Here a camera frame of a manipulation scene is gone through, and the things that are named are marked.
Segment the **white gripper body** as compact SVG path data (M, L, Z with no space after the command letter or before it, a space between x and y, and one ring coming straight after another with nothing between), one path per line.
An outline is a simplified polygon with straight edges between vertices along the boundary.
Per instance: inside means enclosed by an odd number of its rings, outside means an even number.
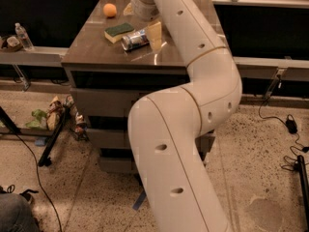
M131 0L131 6L134 14L144 21L153 21L159 16L154 0Z

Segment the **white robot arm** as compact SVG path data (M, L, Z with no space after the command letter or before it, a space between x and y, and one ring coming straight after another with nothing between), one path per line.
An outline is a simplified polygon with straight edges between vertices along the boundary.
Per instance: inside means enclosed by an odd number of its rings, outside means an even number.
M238 108L242 86L227 45L192 0L131 0L159 15L183 58L188 83L150 93L128 116L128 136L159 232L233 232L195 140Z

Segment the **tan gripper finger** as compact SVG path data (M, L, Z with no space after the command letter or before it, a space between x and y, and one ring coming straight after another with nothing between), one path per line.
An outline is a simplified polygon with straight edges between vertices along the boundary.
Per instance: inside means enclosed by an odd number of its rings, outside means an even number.
M124 9L124 16L133 15L133 8L130 3L128 3Z
M161 22L154 21L150 23L146 28L146 35L150 42L150 46L154 52L159 52L161 50Z

